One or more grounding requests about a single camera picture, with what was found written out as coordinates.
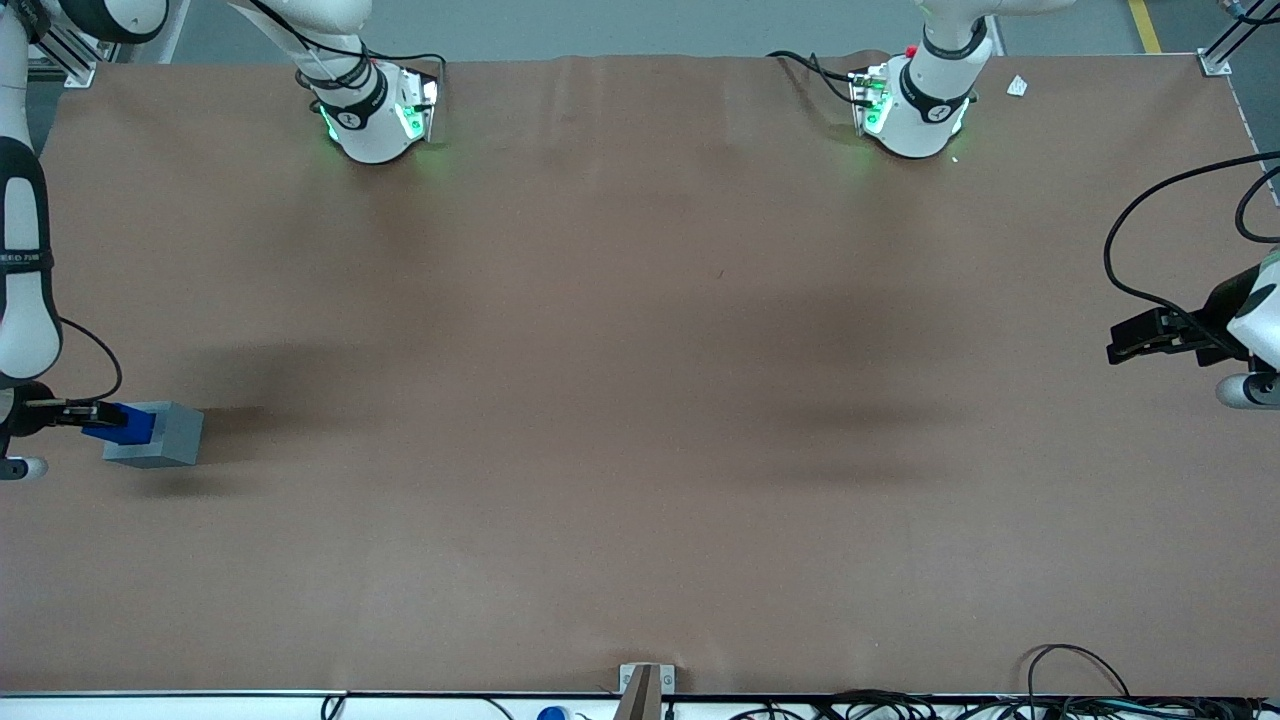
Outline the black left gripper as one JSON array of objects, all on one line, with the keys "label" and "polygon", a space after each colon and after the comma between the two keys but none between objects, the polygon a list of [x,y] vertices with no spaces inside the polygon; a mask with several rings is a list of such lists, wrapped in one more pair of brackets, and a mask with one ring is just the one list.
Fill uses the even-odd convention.
[{"label": "black left gripper", "polygon": [[1149,355],[1196,352],[1198,366],[1229,359],[1274,364],[1274,265],[1260,263],[1211,291],[1197,313],[1206,328],[1231,347],[1203,348],[1204,337],[1187,319],[1169,307],[1151,307],[1110,329],[1106,347],[1111,366]]}]

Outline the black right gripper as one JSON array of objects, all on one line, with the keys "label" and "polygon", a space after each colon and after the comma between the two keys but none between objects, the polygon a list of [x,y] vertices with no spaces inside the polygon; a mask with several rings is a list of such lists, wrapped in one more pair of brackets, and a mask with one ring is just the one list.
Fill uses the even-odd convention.
[{"label": "black right gripper", "polygon": [[1,438],[29,437],[49,427],[95,427],[99,420],[91,411],[100,404],[96,398],[55,398],[52,391],[41,382],[28,382],[1,391]]}]

